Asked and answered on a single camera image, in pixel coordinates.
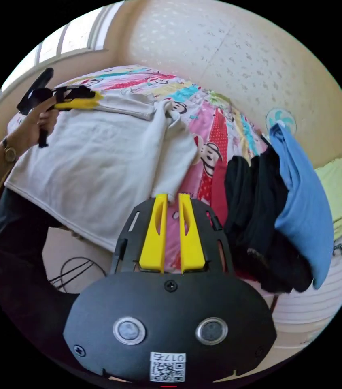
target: black pants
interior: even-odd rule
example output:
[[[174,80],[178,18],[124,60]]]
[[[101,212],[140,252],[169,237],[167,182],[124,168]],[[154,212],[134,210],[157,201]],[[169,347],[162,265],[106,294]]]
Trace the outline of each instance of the black pants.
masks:
[[[41,352],[83,370],[63,338],[77,295],[50,285],[42,259],[49,227],[59,226],[33,203],[4,190],[0,199],[0,304]]]

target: watch face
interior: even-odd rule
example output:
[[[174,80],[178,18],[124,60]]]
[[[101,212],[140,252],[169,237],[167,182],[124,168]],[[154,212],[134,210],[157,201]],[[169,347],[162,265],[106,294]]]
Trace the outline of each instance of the watch face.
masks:
[[[7,149],[5,153],[5,159],[8,162],[14,162],[16,160],[16,150],[14,150],[12,147]]]

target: white towel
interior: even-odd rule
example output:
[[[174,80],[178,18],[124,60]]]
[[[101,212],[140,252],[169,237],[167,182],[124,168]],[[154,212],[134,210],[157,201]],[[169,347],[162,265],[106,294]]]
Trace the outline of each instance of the white towel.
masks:
[[[134,96],[107,92],[103,111],[61,112],[50,146],[28,150],[6,187],[113,251],[136,205],[160,193],[174,201],[197,152],[170,101]]]

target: screw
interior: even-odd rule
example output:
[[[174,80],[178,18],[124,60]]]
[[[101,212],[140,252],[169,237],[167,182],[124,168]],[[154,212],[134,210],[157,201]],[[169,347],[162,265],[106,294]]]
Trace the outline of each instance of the screw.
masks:
[[[164,284],[164,288],[167,292],[174,292],[178,288],[178,284],[175,281],[169,280]]]
[[[77,344],[74,346],[74,352],[79,357],[85,357],[86,356],[85,349],[82,346],[78,346]]]

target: person's hand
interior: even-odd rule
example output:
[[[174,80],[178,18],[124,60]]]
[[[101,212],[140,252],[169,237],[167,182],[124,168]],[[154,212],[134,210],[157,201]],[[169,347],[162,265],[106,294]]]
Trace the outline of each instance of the person's hand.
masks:
[[[47,109],[56,104],[56,97],[51,97],[32,109],[22,123],[8,136],[8,144],[16,149],[21,156],[31,147],[37,145],[40,128],[46,130],[48,136],[52,133],[59,111]]]

